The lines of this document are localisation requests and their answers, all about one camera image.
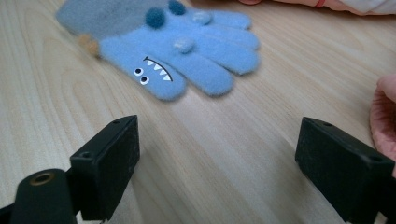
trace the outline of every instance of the pink fabric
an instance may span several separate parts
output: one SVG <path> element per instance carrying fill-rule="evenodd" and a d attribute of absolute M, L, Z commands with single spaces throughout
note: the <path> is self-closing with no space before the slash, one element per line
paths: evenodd
<path fill-rule="evenodd" d="M 259 4 L 262 0 L 239 0 L 239 2 L 246 5 L 256 5 Z"/>
<path fill-rule="evenodd" d="M 315 7 L 323 7 L 325 1 L 326 1 L 326 0 L 319 0 L 319 1 L 317 2 L 317 5 L 316 5 Z"/>
<path fill-rule="evenodd" d="M 378 80 L 370 111 L 370 125 L 375 147 L 396 161 L 396 75 Z M 392 175 L 396 177 L 396 167 Z"/>
<path fill-rule="evenodd" d="M 256 5 L 259 4 L 262 0 L 239 0 L 239 2 L 246 5 Z M 283 3 L 291 3 L 291 4 L 303 4 L 311 7 L 329 7 L 335 11 L 350 11 L 356 15 L 365 16 L 365 15 L 379 15 L 374 13 L 373 11 L 368 12 L 360 12 L 353 7 L 349 7 L 342 3 L 339 0 L 275 0 L 277 2 Z"/>

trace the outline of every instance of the glove finger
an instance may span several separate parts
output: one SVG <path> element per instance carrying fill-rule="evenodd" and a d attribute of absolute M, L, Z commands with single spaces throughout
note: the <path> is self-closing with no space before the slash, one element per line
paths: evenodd
<path fill-rule="evenodd" d="M 220 96 L 233 88 L 233 77 L 218 66 L 196 53 L 178 54 L 164 58 L 198 89 L 210 96 Z"/>
<path fill-rule="evenodd" d="M 210 22 L 243 30 L 251 26 L 250 17 L 240 12 L 188 8 L 186 16 L 188 16 L 190 20 L 201 24 Z"/>
<path fill-rule="evenodd" d="M 168 22 L 166 27 L 170 30 L 178 30 L 183 34 L 195 33 L 212 36 L 250 49 L 257 49 L 260 45 L 257 36 L 247 30 L 225 27 L 216 23 L 199 24 L 186 20 L 184 16 L 176 16 L 170 12 L 166 13 L 166 16 Z"/>
<path fill-rule="evenodd" d="M 257 69 L 260 58 L 251 49 L 244 49 L 233 43 L 216 38 L 195 36 L 197 52 L 215 63 L 244 75 Z"/>
<path fill-rule="evenodd" d="M 110 37 L 99 42 L 100 54 L 157 98 L 175 100 L 186 89 L 183 76 L 140 48 Z"/>

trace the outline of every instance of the screw hole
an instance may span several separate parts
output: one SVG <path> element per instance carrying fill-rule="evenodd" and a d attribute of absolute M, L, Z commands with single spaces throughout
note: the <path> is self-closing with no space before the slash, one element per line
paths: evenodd
<path fill-rule="evenodd" d="M 40 174 L 40 175 L 33 177 L 30 180 L 30 184 L 33 186 L 44 185 L 44 184 L 47 184 L 48 182 L 50 182 L 53 179 L 53 177 L 55 177 L 54 173 Z"/>
<path fill-rule="evenodd" d="M 81 157 L 83 157 L 83 158 L 89 158 L 91 156 L 91 153 L 90 152 L 83 152 L 83 153 L 81 153 Z"/>

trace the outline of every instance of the knitted glove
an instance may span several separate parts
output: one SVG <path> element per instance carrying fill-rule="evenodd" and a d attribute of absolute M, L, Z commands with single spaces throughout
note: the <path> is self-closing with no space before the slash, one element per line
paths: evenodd
<path fill-rule="evenodd" d="M 259 64 L 257 37 L 241 13 L 200 11 L 167 0 L 67 0 L 61 25 L 88 51 L 113 63 L 162 100 L 175 100 L 184 78 L 208 95 L 233 86 Z"/>

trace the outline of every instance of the embroidered mouth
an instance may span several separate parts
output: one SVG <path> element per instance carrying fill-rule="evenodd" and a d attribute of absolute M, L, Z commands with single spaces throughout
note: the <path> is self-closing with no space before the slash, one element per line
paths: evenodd
<path fill-rule="evenodd" d="M 173 81 L 172 76 L 169 74 L 169 72 L 164 68 L 160 63 L 155 62 L 154 60 L 151 60 L 148 56 L 143 61 L 148 62 L 148 66 L 154 65 L 154 70 L 159 71 L 160 76 L 163 76 L 164 81 Z"/>

